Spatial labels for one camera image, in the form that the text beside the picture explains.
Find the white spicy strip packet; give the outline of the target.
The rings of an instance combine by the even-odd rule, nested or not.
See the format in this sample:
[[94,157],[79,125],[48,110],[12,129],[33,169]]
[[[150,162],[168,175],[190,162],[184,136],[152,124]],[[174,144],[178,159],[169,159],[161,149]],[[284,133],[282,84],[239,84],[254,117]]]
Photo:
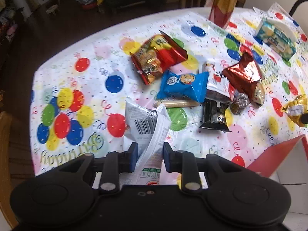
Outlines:
[[172,123],[166,107],[162,104],[156,110],[147,109],[127,99],[125,122],[123,150],[136,142],[138,158],[133,173],[120,174],[120,185],[159,184],[163,144]]

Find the black snack packet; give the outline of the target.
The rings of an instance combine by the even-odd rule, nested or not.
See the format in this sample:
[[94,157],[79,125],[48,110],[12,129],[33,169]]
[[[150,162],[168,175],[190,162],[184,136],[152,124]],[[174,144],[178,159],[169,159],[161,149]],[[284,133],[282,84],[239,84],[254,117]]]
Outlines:
[[231,132],[227,126],[225,111],[228,105],[219,101],[205,99],[203,119],[200,128]]

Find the blue cookie packet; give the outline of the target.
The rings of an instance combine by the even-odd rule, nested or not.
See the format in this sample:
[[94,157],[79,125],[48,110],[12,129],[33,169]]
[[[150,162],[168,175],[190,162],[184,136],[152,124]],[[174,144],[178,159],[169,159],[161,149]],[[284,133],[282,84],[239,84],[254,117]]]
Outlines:
[[162,75],[157,98],[186,97],[198,103],[204,103],[207,92],[208,76],[208,72],[178,75],[167,70]]

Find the white red snack pouch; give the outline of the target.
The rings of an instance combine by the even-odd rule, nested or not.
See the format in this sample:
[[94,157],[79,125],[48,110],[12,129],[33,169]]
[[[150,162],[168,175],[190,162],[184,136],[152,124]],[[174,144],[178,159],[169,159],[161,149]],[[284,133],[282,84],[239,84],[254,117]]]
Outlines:
[[224,67],[220,63],[204,62],[199,72],[208,72],[206,98],[221,103],[231,103],[234,92],[230,87],[229,80],[222,74]]

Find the small dark candy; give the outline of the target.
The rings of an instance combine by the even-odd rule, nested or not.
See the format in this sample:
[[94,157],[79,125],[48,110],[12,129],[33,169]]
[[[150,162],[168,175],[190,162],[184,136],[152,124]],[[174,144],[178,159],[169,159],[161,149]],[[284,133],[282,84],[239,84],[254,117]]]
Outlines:
[[230,110],[234,115],[241,115],[249,104],[249,97],[245,93],[239,93],[231,103]]

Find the red yellow snack bag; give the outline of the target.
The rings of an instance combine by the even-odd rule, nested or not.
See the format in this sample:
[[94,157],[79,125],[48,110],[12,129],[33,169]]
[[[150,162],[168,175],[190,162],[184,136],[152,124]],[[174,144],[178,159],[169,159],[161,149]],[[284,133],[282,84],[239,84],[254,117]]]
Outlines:
[[131,60],[145,85],[152,84],[170,67],[188,59],[187,51],[163,31],[148,39]]

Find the clear pastry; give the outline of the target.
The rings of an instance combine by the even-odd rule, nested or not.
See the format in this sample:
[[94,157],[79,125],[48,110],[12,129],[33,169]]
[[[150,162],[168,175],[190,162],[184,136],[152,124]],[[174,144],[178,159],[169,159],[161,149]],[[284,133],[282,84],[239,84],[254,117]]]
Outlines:
[[252,102],[256,104],[258,107],[262,106],[265,101],[265,91],[260,82],[256,84],[256,88],[253,92]]

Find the brown foil snack bag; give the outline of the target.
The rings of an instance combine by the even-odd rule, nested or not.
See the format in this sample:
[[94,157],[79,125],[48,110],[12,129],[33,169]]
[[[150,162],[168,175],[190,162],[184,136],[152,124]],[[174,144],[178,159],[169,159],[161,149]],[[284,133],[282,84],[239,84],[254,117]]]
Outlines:
[[244,52],[239,62],[225,68],[222,74],[235,89],[253,100],[257,84],[262,79],[262,72],[250,53]]

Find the yellow gold snack packet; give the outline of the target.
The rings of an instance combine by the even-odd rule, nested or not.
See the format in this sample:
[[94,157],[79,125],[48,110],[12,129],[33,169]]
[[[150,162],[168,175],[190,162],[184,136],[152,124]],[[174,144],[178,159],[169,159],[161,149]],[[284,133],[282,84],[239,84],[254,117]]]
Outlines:
[[307,126],[307,96],[298,95],[293,101],[288,102],[281,109],[289,119],[299,127]]

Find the balloon birthday tablecloth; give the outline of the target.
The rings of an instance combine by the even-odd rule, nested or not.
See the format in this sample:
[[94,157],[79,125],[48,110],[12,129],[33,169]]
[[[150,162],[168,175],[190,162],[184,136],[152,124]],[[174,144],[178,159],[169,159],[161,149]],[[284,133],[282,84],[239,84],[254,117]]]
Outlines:
[[132,142],[148,184],[164,181],[163,142],[247,167],[269,146],[307,134],[284,108],[305,94],[307,34],[278,4],[238,10],[226,29],[190,10],[133,20],[34,73],[34,173]]

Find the white cardboard box red trim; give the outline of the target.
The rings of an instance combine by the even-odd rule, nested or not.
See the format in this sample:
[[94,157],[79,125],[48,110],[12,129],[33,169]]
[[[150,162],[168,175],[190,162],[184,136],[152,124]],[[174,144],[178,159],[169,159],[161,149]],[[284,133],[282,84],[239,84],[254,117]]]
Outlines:
[[268,147],[247,168],[263,177],[276,174],[284,185],[307,184],[306,135]]

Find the wooden chair near left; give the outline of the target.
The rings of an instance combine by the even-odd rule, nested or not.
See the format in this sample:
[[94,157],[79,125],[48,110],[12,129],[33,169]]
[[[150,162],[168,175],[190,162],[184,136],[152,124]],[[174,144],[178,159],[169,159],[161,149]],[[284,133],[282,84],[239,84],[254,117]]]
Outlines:
[[18,225],[18,221],[10,207],[10,194],[12,184],[9,172],[9,134],[12,117],[6,112],[1,112],[1,213],[11,229]]

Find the green tissue pack in holder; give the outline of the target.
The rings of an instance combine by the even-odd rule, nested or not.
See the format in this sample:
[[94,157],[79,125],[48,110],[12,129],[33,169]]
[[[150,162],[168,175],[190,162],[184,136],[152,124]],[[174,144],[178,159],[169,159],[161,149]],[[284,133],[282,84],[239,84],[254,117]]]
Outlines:
[[286,61],[296,53],[295,34],[286,24],[276,19],[263,17],[256,29],[256,37]]

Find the orange juice bottle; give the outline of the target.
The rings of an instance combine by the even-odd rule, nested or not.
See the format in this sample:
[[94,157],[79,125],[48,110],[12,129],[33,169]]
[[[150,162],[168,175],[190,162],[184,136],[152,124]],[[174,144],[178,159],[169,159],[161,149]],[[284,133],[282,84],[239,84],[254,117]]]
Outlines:
[[225,29],[238,0],[213,0],[209,20]]

